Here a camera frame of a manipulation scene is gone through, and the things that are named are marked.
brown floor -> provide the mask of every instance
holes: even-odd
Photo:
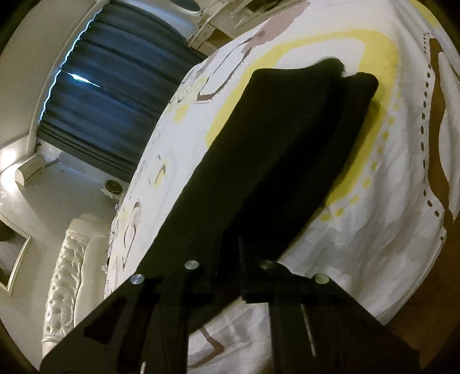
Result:
[[[460,321],[460,219],[455,220],[433,269],[387,325],[420,351],[425,367]]]

yellow outline shape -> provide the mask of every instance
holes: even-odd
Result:
[[[396,81],[399,50],[388,36],[379,31],[361,29],[341,31],[311,36],[273,47],[273,49],[254,61],[246,69],[239,84],[222,105],[206,135],[208,147],[213,143],[227,122],[255,70],[274,67],[281,57],[294,48],[331,39],[345,38],[355,38],[364,43],[365,49],[359,63],[359,71],[373,74],[379,80],[379,88],[375,92],[353,151],[347,161],[346,172],[338,176],[326,198],[326,205],[331,205],[346,197],[358,182],[359,176],[368,161],[383,120],[385,119]]]

dark curtain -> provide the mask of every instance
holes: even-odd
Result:
[[[130,181],[169,100],[205,58],[158,17],[112,1],[63,64],[37,135]]]

folded black garment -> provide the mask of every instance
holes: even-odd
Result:
[[[342,72],[336,59],[255,71],[180,194],[138,272],[167,275],[194,259],[212,277],[223,265],[213,302],[191,311],[190,332],[239,296],[238,245],[225,238],[243,234],[263,244],[256,256],[277,259],[343,168],[378,81]]]

bed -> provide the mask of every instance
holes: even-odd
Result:
[[[460,209],[460,57],[415,0],[310,0],[195,66],[163,112],[111,225],[104,296],[128,279],[252,73],[338,58],[379,80],[354,149],[280,262],[326,273],[387,323],[430,271]],[[192,373],[270,361],[265,305],[237,300],[190,337]]]

